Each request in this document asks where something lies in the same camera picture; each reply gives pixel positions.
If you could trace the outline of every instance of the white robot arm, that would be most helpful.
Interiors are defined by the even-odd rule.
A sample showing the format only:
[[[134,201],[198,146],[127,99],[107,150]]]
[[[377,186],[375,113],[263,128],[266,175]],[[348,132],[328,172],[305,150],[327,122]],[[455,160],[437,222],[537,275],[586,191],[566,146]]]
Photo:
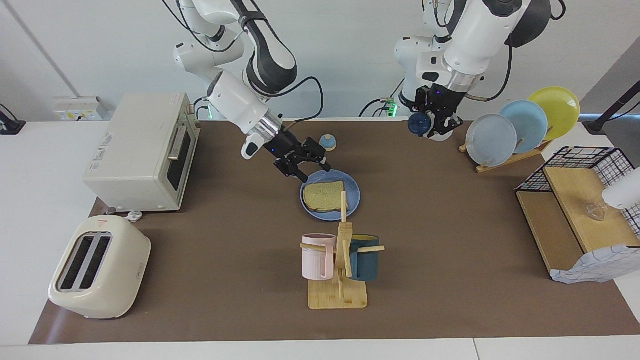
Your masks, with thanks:
[[[403,37],[396,59],[405,70],[398,102],[415,113],[410,131],[442,141],[462,125],[458,105],[486,72],[500,48],[523,46],[551,18],[549,0],[430,0],[425,25],[433,38]]]
[[[261,148],[276,157],[274,165],[285,176],[306,182],[298,169],[302,162],[317,163],[323,170],[325,150],[313,139],[299,143],[282,121],[262,102],[293,84],[298,68],[290,50],[280,41],[266,16],[253,0],[179,0],[180,14],[197,42],[174,49],[177,64],[203,79],[209,102],[247,135],[241,154],[251,159]],[[253,54],[240,80],[218,68],[242,57],[243,47],[224,25],[238,21],[253,44]]]

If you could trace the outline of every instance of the black wire rack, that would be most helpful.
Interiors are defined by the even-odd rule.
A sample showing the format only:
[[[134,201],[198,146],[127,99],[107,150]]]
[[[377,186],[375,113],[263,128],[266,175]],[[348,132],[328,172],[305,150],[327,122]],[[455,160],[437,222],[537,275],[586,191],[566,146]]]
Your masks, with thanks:
[[[553,192],[545,167],[592,168],[605,186],[610,186],[635,168],[622,150],[614,147],[563,147],[522,183],[516,192]],[[622,211],[640,238],[640,204]]]

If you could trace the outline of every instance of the label sticker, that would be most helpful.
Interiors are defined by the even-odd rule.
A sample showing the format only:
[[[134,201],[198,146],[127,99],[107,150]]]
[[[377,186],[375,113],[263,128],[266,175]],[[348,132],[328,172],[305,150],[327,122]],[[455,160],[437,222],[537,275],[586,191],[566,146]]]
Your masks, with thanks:
[[[100,162],[99,161],[94,161],[94,162],[91,163],[91,165],[89,165],[89,171],[90,172],[98,171],[98,168],[100,168]]]
[[[104,159],[104,155],[107,153],[107,148],[111,145],[111,142],[113,142],[113,135],[114,133],[110,132],[104,134],[104,138],[102,138],[100,146],[98,146],[98,150],[96,150],[95,155],[93,155],[93,161],[89,165],[90,172],[98,171],[100,168],[100,162]]]
[[[171,96],[171,101],[169,103],[171,105],[176,105],[178,103],[178,100],[180,100],[180,94],[176,92]]]

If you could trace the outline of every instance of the oven door handle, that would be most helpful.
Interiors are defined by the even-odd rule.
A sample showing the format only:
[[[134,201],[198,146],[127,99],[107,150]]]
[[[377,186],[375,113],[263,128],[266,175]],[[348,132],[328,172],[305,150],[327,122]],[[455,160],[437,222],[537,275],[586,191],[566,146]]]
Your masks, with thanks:
[[[180,158],[180,152],[182,151],[182,144],[184,144],[184,137],[187,135],[187,125],[181,125],[175,133],[173,139],[173,145],[169,152],[169,160],[178,161]]]

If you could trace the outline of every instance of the mug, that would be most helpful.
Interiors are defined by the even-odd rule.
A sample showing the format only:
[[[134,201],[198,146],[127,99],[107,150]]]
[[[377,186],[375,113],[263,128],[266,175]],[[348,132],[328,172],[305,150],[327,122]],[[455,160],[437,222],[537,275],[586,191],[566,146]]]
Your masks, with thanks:
[[[335,235],[331,234],[306,234],[302,236],[303,243],[324,247],[324,251],[302,249],[302,276],[305,279],[316,281],[333,279],[335,240]]]
[[[349,258],[351,259],[351,280],[373,281],[378,278],[378,252],[358,253],[361,247],[380,245],[380,239],[373,235],[354,234],[351,238]]]

